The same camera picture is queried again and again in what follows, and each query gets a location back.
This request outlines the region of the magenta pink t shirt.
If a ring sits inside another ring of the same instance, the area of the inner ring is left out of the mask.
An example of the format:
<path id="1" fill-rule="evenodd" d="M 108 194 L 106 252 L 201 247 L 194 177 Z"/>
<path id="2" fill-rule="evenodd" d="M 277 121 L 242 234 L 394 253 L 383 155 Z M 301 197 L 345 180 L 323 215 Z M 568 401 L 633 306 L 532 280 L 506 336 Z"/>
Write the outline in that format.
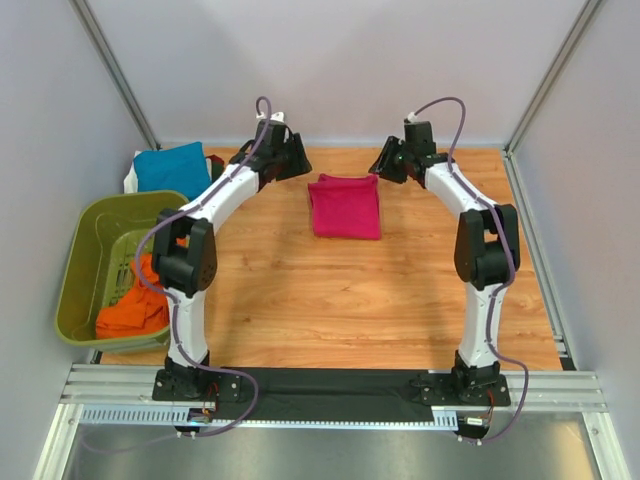
<path id="1" fill-rule="evenodd" d="M 317 237 L 358 240 L 381 238 L 378 177 L 320 174 L 308 185 L 311 225 Z"/>

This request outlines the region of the olive green plastic basket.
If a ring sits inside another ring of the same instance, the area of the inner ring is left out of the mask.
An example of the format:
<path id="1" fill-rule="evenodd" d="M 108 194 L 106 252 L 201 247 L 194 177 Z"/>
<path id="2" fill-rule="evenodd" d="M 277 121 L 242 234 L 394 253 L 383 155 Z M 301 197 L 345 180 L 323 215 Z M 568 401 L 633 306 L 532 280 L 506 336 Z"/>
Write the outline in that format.
<path id="1" fill-rule="evenodd" d="M 62 341 L 108 353 L 142 352 L 168 344 L 168 327 L 100 339 L 96 320 L 103 308 L 116 305 L 133 286 L 131 262 L 158 213 L 186 203 L 186 197 L 174 191 L 118 194 L 99 199 L 82 212 L 56 312 L 55 330 Z"/>

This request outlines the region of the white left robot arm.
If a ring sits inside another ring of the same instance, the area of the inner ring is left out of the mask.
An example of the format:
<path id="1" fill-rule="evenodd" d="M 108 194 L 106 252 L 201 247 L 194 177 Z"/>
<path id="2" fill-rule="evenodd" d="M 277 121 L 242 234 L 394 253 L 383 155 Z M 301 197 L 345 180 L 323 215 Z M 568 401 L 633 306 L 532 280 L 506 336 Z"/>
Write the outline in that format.
<path id="1" fill-rule="evenodd" d="M 217 273 L 216 233 L 245 201 L 272 181 L 312 170 L 298 133 L 274 115 L 259 119 L 256 137 L 231 158 L 220 177 L 178 210 L 165 209 L 153 229 L 152 269 L 170 309 L 170 343 L 152 398 L 199 401 L 212 397 L 220 373 L 209 366 L 205 297 Z"/>

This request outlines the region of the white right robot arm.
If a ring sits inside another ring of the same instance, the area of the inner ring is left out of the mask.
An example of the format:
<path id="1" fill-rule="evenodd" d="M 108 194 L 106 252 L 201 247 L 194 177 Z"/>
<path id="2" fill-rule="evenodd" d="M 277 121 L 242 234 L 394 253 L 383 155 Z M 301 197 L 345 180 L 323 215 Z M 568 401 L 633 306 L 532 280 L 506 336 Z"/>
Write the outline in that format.
<path id="1" fill-rule="evenodd" d="M 369 171 L 397 184 L 415 180 L 457 219 L 454 266 L 465 285 L 466 309 L 447 386 L 458 401 L 473 403 L 500 380 L 501 310 L 520 262 L 517 211 L 491 200 L 437 151 L 428 121 L 406 119 L 404 137 L 388 137 Z"/>

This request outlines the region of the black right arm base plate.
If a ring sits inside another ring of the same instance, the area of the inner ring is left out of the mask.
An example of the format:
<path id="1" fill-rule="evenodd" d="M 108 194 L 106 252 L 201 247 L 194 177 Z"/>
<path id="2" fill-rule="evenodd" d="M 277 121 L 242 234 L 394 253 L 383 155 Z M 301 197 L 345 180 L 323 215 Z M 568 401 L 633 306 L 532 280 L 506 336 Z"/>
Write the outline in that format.
<path id="1" fill-rule="evenodd" d="M 502 374 L 495 382 L 464 387 L 451 373 L 420 373 L 408 385 L 416 389 L 419 400 L 429 406 L 511 405 L 506 377 Z"/>

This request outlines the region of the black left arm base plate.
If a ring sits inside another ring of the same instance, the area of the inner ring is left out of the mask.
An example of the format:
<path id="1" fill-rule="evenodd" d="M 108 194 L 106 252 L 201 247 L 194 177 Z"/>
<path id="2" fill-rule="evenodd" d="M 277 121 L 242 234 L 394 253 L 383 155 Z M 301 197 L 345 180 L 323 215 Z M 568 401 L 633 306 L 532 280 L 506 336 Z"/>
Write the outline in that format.
<path id="1" fill-rule="evenodd" d="M 159 370 L 152 391 L 153 400 L 165 402 L 240 403 L 252 398 L 253 387 L 243 377 L 193 368 Z"/>

